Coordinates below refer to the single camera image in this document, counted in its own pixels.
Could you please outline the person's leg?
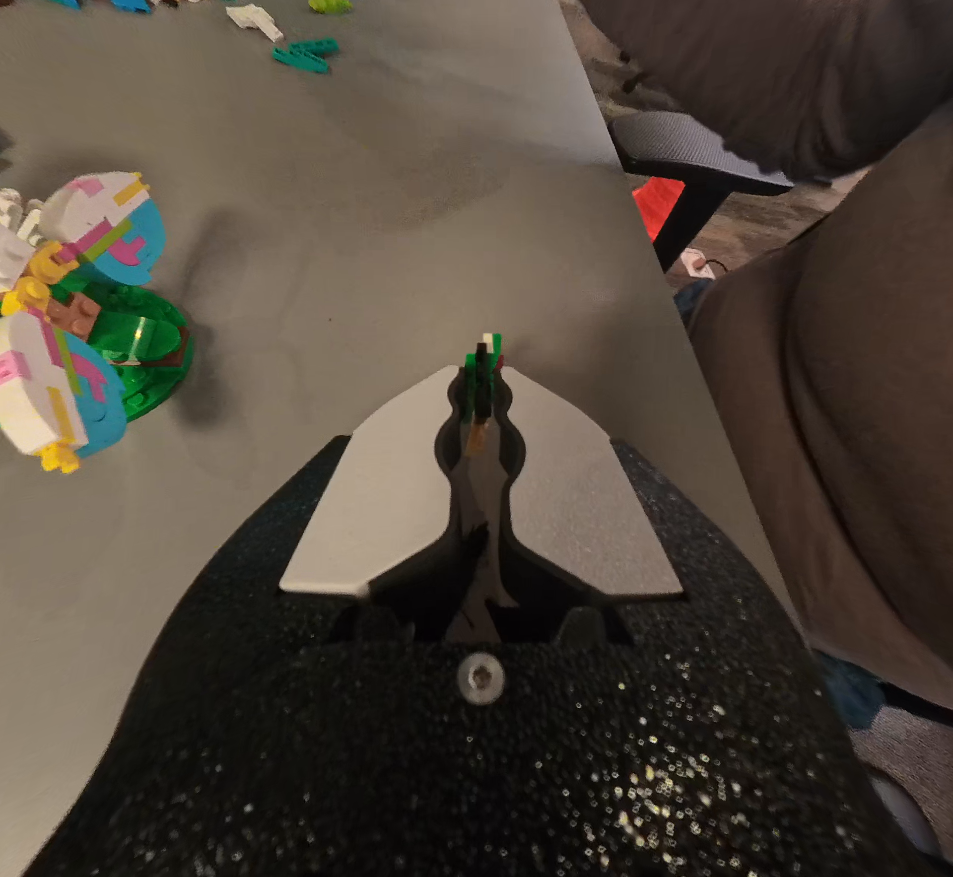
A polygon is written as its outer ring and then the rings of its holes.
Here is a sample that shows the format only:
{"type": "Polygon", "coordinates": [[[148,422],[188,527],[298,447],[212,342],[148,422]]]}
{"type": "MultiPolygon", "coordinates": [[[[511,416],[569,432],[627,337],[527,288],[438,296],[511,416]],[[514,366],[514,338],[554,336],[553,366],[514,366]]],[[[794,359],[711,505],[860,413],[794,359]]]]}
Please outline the person's leg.
{"type": "Polygon", "coordinates": [[[921,856],[951,875],[951,708],[847,661],[814,657],[878,797],[921,856]]]}

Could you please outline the colourful butterfly lego model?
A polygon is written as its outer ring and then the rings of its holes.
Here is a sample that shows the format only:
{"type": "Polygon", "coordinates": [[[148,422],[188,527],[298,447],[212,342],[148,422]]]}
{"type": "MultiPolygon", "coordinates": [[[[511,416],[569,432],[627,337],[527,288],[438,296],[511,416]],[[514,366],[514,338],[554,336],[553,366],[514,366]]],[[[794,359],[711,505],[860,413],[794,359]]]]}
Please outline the colourful butterfly lego model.
{"type": "Polygon", "coordinates": [[[2,189],[1,428],[64,475],[184,382],[195,341],[149,289],[167,232],[139,173],[73,179],[44,202],[2,189]]]}

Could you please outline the white lego piece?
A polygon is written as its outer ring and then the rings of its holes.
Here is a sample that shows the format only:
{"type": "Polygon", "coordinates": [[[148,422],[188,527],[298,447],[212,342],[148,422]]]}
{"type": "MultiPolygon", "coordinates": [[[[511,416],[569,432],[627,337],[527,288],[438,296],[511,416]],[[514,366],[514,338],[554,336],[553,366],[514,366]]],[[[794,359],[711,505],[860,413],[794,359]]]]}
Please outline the white lego piece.
{"type": "Polygon", "coordinates": [[[255,4],[228,6],[225,13],[237,27],[254,29],[267,37],[272,44],[278,44],[284,39],[284,34],[271,15],[255,4]]]}

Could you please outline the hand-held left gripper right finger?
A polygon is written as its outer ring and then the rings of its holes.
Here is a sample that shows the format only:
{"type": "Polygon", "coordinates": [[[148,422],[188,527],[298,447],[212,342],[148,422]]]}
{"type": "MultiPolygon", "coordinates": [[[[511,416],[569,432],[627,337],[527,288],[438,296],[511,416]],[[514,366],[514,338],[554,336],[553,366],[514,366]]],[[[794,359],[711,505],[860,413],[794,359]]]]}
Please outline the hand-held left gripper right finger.
{"type": "Polygon", "coordinates": [[[503,380],[521,456],[509,494],[517,544],[609,599],[681,596],[608,434],[524,374],[503,380]]]}

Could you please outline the small green lego assembly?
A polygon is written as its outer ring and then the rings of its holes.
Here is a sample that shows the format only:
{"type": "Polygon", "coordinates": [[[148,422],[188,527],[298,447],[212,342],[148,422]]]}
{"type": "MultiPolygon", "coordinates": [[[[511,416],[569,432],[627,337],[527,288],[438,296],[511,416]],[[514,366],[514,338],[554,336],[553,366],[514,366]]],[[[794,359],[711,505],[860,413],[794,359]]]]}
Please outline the small green lego assembly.
{"type": "Polygon", "coordinates": [[[485,333],[475,349],[466,355],[463,366],[466,399],[462,416],[462,423],[467,427],[465,458],[483,452],[494,416],[495,376],[502,365],[502,335],[499,333],[485,333]]]}

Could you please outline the red object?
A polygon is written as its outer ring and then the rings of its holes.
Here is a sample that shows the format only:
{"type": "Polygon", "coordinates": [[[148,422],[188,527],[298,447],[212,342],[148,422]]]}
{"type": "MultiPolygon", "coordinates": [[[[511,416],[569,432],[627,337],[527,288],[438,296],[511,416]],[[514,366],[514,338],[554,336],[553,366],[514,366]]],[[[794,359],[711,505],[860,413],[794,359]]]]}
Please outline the red object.
{"type": "Polygon", "coordinates": [[[633,190],[633,199],[652,242],[656,241],[684,189],[683,181],[652,177],[633,190]]]}

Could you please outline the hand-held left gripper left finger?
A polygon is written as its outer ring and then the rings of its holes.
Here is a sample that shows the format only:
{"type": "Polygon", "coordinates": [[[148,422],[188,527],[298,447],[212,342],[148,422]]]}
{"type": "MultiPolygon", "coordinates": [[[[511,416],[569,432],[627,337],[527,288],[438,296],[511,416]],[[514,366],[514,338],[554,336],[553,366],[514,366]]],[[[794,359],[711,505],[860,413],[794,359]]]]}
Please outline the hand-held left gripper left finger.
{"type": "Polygon", "coordinates": [[[451,417],[451,365],[387,401],[346,444],[279,587],[369,596],[372,585],[448,528],[451,483],[435,442],[451,417]]]}

